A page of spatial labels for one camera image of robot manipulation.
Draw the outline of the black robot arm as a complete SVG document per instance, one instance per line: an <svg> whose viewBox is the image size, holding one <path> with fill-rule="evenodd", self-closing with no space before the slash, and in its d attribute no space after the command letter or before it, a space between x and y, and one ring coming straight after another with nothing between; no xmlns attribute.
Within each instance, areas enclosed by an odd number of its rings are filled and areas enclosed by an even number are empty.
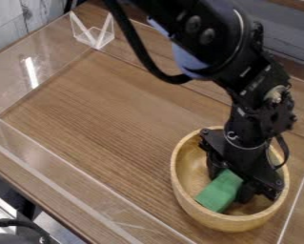
<svg viewBox="0 0 304 244"><path fill-rule="evenodd" d="M208 176L229 170L242 180L234 200L256 194L276 199L285 186L280 164L269 159L270 142L296 121L290 78L262 48L262 24L249 19L233 0L130 0L172 42L181 73L156 66L118 0L101 0L146 70L169 84L212 81L232 99L221 129L200 130Z"/></svg>

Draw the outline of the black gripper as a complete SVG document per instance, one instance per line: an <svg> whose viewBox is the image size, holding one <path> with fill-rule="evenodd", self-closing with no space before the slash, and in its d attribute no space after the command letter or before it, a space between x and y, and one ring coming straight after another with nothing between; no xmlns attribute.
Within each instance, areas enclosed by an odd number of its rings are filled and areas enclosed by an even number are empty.
<svg viewBox="0 0 304 244"><path fill-rule="evenodd" d="M200 130L200 148L206 152L208 177L213 180L224 170L241 179L236 201L245 204L256 194L274 201L285 187L268 157L268 140L252 123L228 121L222 129Z"/></svg>

